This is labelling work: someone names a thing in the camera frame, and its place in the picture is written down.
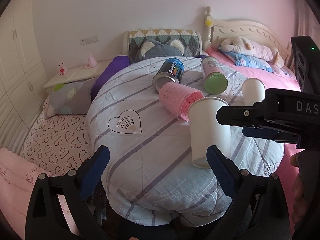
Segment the person's right hand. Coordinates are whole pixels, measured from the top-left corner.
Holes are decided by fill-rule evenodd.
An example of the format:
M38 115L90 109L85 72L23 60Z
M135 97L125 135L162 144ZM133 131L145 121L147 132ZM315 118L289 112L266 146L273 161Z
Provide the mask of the person's right hand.
M312 239L319 233L319 152L303 150L291 156L290 164L299 168L292 189L293 235Z

